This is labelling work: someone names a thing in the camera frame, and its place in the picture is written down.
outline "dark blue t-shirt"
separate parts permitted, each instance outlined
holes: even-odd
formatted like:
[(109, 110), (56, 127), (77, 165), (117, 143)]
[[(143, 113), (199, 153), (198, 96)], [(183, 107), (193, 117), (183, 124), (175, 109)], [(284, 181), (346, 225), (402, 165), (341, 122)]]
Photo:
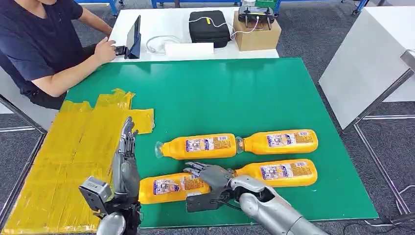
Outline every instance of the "dark blue t-shirt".
[(81, 17), (82, 7), (73, 0), (57, 0), (44, 8), (46, 19), (14, 0), (0, 0), (0, 66), (22, 94), (39, 89), (30, 81), (54, 75), (83, 60), (82, 46), (71, 22)]

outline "blue chair leg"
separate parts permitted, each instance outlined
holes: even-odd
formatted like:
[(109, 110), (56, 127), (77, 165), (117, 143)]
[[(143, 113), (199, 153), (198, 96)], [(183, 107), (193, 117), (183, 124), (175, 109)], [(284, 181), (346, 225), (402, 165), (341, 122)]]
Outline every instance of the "blue chair leg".
[(151, 5), (153, 6), (154, 9), (156, 9), (157, 8), (156, 0), (151, 0)]
[(118, 16), (118, 10), (115, 6), (115, 0), (110, 0), (109, 2), (110, 2), (111, 11), (113, 12), (113, 16)]
[(279, 15), (279, 5), (281, 5), (281, 1), (282, 0), (277, 0), (275, 2), (275, 8), (274, 8), (274, 15), (278, 16)]
[(369, 0), (360, 0), (360, 3), (359, 3), (359, 5), (357, 6), (357, 8), (352, 12), (352, 15), (357, 15), (357, 13), (359, 13), (362, 9), (363, 9), (363, 7), (366, 5), (366, 3), (368, 2)]

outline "cardboard box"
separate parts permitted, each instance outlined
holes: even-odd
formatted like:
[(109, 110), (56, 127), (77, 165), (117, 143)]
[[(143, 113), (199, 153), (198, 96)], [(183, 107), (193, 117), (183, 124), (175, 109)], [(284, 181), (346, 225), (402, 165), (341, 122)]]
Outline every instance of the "cardboard box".
[[(233, 17), (233, 28), (235, 31), (249, 32), (255, 26), (254, 23), (249, 23), (248, 27), (245, 27), (245, 22), (240, 22), (238, 20), (238, 12), (235, 11)], [(277, 42), (281, 34), (281, 27), (277, 20), (271, 24), (271, 30), (268, 28), (268, 24), (258, 23), (257, 27), (261, 29), (255, 29), (251, 33), (237, 33), (236, 34), (236, 43), (238, 44), (240, 51), (247, 50), (268, 50), (275, 49), (277, 47)]]

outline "plastic bottle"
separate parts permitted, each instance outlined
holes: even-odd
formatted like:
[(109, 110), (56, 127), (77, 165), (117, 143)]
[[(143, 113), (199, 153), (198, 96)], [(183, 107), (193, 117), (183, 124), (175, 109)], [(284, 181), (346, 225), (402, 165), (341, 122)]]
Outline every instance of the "plastic bottle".
[(177, 160), (230, 158), (236, 154), (233, 134), (213, 134), (178, 137), (155, 146), (156, 157), (171, 157)]
[(236, 137), (239, 149), (255, 154), (310, 153), (319, 141), (313, 130), (258, 132), (250, 137)]
[(190, 195), (209, 191), (209, 185), (198, 177), (190, 173), (177, 173), (142, 179), (138, 200), (142, 204), (183, 201)]
[[(251, 163), (234, 171), (250, 175), (272, 187), (308, 186), (317, 180), (317, 170), (308, 159)], [(209, 185), (190, 173), (145, 178), (140, 181), (142, 204), (184, 201), (190, 195), (208, 193)]]
[(250, 175), (274, 187), (298, 187), (317, 181), (317, 170), (308, 159), (251, 163), (235, 171), (236, 175)]

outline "person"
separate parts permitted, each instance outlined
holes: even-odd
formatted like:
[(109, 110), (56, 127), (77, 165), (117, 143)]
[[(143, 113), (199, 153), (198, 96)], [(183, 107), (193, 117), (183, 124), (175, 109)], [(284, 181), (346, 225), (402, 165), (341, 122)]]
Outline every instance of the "person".
[(0, 0), (0, 66), (34, 104), (60, 109), (67, 90), (115, 58), (115, 41), (82, 48), (71, 20), (112, 28), (74, 0)]

